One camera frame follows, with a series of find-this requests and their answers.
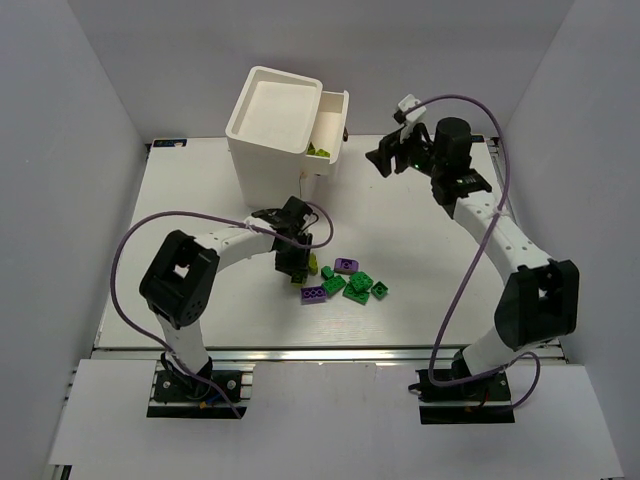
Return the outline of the lime curved lego brick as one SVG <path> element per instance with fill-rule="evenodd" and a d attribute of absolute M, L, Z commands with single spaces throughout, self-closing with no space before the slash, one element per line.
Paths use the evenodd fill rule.
<path fill-rule="evenodd" d="M 319 272 L 318 261 L 315 253 L 309 255 L 308 270 L 310 275 L 317 275 Z"/>

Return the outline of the white top drawer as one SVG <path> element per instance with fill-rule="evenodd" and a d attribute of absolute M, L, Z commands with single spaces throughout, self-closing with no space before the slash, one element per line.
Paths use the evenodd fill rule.
<path fill-rule="evenodd" d="M 307 174 L 330 176 L 337 171 L 349 100 L 348 91 L 322 92 L 309 143 L 315 150 L 328 152 L 329 156 L 306 155 L 302 166 Z"/>

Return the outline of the lime 2x3 lego brick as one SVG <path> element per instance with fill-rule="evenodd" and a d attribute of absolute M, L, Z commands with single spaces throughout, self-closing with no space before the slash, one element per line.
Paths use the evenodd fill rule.
<path fill-rule="evenodd" d="M 308 280 L 307 272 L 294 272 L 290 277 L 290 284 L 295 288 L 303 288 Z"/>

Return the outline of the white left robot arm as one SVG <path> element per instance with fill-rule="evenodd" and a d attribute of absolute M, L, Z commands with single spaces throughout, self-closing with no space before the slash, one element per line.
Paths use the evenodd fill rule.
<path fill-rule="evenodd" d="M 243 227 L 191 236 L 167 235 L 139 286 L 158 319 L 169 347 L 165 368 L 191 380 L 210 375 L 212 361 L 204 346 L 200 317 L 209 302 L 216 275 L 255 255 L 273 253 L 274 269 L 306 278 L 313 236 L 305 231 L 312 207 L 290 197 L 281 208 L 258 210 Z"/>

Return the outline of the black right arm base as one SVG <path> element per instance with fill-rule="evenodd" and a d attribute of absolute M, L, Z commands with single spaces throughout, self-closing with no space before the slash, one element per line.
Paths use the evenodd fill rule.
<path fill-rule="evenodd" d="M 422 425 L 513 424 L 512 395 L 505 373 L 474 382 L 439 387 L 428 370 L 416 371 L 417 381 L 407 389 L 419 399 Z"/>

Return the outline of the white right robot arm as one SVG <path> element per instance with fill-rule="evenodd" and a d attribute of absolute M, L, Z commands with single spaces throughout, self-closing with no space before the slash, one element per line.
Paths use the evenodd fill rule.
<path fill-rule="evenodd" d="M 408 168 L 428 176 L 436 202 L 474 238 L 503 281 L 493 327 L 457 353 L 443 387 L 493 376 L 529 348 L 577 327 L 578 267 L 553 259 L 500 210 L 491 184 L 471 165 L 472 143 L 470 125 L 448 117 L 433 135 L 423 123 L 403 126 L 365 155 L 383 177 Z"/>

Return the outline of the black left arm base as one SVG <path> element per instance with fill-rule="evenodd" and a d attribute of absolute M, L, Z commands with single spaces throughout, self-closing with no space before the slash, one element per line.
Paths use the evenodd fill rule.
<path fill-rule="evenodd" d="M 199 382 L 163 362 L 153 377 L 146 416 L 161 419 L 239 420 L 248 408 L 252 373 L 208 366 L 215 387 Z"/>

